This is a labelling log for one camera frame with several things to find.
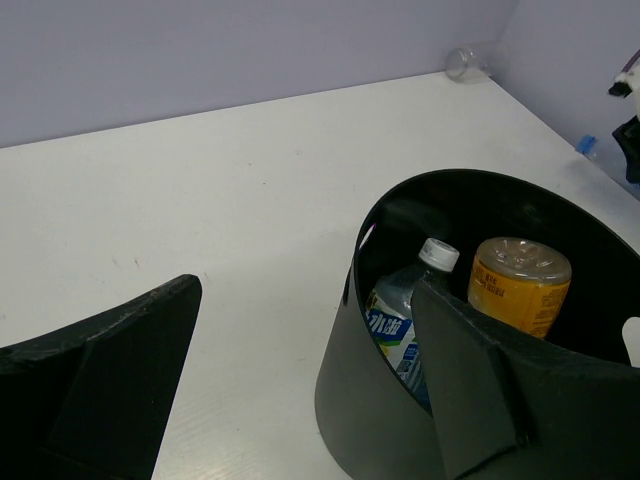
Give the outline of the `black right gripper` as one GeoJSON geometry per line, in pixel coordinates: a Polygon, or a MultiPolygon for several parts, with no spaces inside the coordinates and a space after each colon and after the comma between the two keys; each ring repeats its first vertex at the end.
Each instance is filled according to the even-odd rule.
{"type": "Polygon", "coordinates": [[[640,123],[637,116],[617,127],[612,136],[626,160],[626,180],[640,182],[640,123]]]}

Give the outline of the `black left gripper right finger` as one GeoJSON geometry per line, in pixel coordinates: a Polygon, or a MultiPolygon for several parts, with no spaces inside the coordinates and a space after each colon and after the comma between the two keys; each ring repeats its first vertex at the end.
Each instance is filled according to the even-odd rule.
{"type": "Polygon", "coordinates": [[[536,339],[420,282],[412,308],[450,479],[635,479],[639,372],[536,339]]]}

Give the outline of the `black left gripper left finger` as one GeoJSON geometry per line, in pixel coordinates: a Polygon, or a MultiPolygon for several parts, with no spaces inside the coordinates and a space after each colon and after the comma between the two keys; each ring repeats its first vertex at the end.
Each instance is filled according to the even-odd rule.
{"type": "Polygon", "coordinates": [[[151,478],[201,298],[184,274],[3,347],[2,478],[151,478]]]}

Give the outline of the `small blue cap bottle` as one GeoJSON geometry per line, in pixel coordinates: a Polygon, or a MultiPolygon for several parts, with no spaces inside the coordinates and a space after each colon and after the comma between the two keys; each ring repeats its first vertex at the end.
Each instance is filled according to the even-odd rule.
{"type": "Polygon", "coordinates": [[[639,198],[639,184],[631,183],[627,180],[625,155],[612,137],[598,139],[591,135],[586,135],[578,142],[575,150],[632,196],[636,199],[639,198]]]}

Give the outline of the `orange juice bottle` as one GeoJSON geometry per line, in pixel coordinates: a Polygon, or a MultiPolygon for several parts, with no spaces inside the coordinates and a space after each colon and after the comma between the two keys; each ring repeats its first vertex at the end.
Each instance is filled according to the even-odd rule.
{"type": "Polygon", "coordinates": [[[476,250],[468,302],[489,317],[543,339],[571,279],[571,264],[557,250],[522,238],[490,238],[476,250]]]}

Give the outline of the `clear water bottle white cap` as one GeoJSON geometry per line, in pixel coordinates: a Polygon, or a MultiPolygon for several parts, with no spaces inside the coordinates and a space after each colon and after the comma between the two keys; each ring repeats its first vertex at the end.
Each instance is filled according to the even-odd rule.
{"type": "Polygon", "coordinates": [[[425,280],[446,288],[459,252],[449,244],[427,239],[414,263],[381,277],[366,305],[366,323],[391,369],[418,402],[430,409],[426,381],[420,362],[411,300],[416,284],[425,280]]]}

